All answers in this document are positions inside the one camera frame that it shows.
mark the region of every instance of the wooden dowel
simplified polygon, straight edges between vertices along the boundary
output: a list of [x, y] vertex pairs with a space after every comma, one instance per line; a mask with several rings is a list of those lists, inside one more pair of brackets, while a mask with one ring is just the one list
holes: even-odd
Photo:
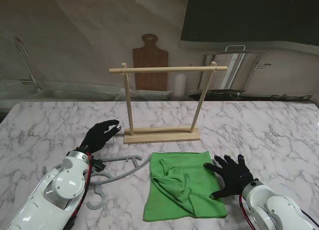
[[149, 73], [149, 72], [193, 72], [193, 71], [227, 71], [227, 66], [208, 67], [141, 67], [141, 68], [110, 68], [110, 73]]
[[165, 127], [143, 127], [143, 128], [135, 128], [134, 133], [156, 133], [156, 132], [175, 132], [175, 131], [183, 131], [189, 132], [190, 125], [186, 126], [165, 126]]
[[133, 117], [132, 117], [132, 107], [131, 107], [131, 97], [130, 97], [130, 86], [129, 86], [129, 77], [128, 74], [125, 72], [127, 69], [126, 63], [122, 63], [123, 67], [123, 78], [124, 78], [124, 88], [125, 88], [125, 99], [126, 105], [128, 107], [128, 116], [129, 116], [129, 125], [130, 125], [130, 134], [134, 135], [134, 128], [133, 128]]
[[[216, 67], [217, 63], [216, 62], [211, 62], [210, 66]], [[190, 133], [193, 133], [193, 131], [194, 131], [194, 128], [195, 128], [195, 125], [196, 125], [196, 122], [197, 122], [197, 118], [198, 118], [201, 106], [203, 104], [203, 101], [205, 99], [205, 95], [207, 93], [207, 89], [208, 89], [208, 86], [209, 86], [209, 83], [210, 83], [210, 80], [211, 80], [211, 76], [213, 75], [213, 73], [214, 73], [214, 71], [210, 71], [208, 73], [208, 77], [206, 78], [205, 86], [204, 86], [204, 88], [203, 88], [203, 90], [201, 92], [201, 95], [200, 95], [200, 99], [199, 99], [198, 106], [197, 106], [197, 109], [196, 109], [196, 112], [195, 112], [193, 123], [191, 124], [191, 127], [190, 127], [190, 131], [189, 131]]]

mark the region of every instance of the pot handle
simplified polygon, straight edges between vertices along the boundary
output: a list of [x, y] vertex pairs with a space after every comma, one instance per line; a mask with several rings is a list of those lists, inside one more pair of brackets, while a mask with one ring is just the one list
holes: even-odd
[[246, 49], [246, 46], [245, 46], [245, 45], [229, 45], [229, 46], [227, 46], [227, 47], [225, 48], [225, 52], [227, 52], [227, 48], [229, 48], [229, 47], [243, 47], [243, 51], [245, 51], [245, 49]]
[[256, 64], [256, 69], [264, 69], [264, 68], [267, 68], [267, 67], [270, 67], [271, 64], [270, 63], [265, 63], [265, 64], [262, 64], [262, 65], [259, 65], [258, 63]]

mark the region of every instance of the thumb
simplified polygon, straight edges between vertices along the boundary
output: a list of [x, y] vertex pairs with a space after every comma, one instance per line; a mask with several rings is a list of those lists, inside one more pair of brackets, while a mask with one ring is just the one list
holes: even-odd
[[106, 132], [104, 134], [104, 140], [108, 141], [110, 140], [116, 133], [118, 133], [121, 130], [121, 127], [119, 126], [115, 126], [113, 127], [111, 130], [109, 130], [108, 132]]
[[230, 196], [228, 189], [224, 188], [209, 195], [211, 199], [226, 198]]

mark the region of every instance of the red cable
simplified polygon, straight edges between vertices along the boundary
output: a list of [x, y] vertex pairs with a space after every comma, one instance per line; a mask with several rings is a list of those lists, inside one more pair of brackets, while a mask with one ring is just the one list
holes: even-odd
[[[84, 188], [85, 188], [88, 184], [90, 184], [90, 183], [88, 183], [88, 182], [89, 182], [89, 178], [90, 178], [91, 173], [92, 173], [91, 155], [90, 155], [90, 153], [87, 153], [87, 152], [86, 152], [86, 154], [89, 156], [89, 171], [88, 171], [88, 175], [87, 175], [87, 177], [86, 177], [86, 181], [85, 181], [85, 186], [84, 186]], [[84, 201], [84, 197], [82, 197], [82, 199], [81, 199], [81, 201], [80, 201], [80, 203], [79, 203], [78, 206], [81, 206], [81, 205], [83, 204], [83, 201]], [[75, 211], [73, 212], [73, 214], [72, 214], [71, 217], [75, 216], [77, 213], [78, 213], [78, 207], [75, 209]]]
[[240, 209], [241, 209], [241, 211], [243, 212], [243, 215], [244, 215], [244, 217], [245, 217], [245, 219], [246, 219], [248, 225], [250, 226], [250, 228], [251, 228], [252, 230], [256, 230], [255, 227], [254, 227], [254, 225], [251, 223], [251, 221], [250, 221], [248, 215], [246, 214], [246, 211], [245, 211], [244, 206], [243, 206], [242, 197], [243, 197], [242, 194], [239, 195], [239, 206], [240, 206]]

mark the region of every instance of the black glove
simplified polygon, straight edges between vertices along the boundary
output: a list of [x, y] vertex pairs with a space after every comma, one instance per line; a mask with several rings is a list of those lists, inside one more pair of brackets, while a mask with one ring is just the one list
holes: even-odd
[[209, 196], [211, 199], [225, 198], [230, 195], [242, 194], [244, 188], [249, 183], [254, 181], [253, 175], [245, 165], [244, 156], [241, 154], [238, 155], [238, 164], [236, 164], [236, 162], [228, 155], [224, 155], [225, 160], [217, 155], [215, 155], [214, 158], [222, 168], [209, 163], [204, 163], [204, 166], [216, 174], [219, 174], [223, 178], [225, 182], [225, 188], [212, 193]]
[[118, 125], [119, 123], [120, 122], [118, 120], [113, 119], [95, 124], [86, 133], [86, 136], [80, 145], [80, 149], [85, 148], [85, 146], [87, 145], [89, 148], [88, 150], [91, 154], [102, 149], [105, 143], [109, 139], [111, 139], [117, 132], [120, 131], [120, 129], [118, 129], [116, 126], [113, 127], [110, 131], [108, 131], [109, 127], [112, 125]]

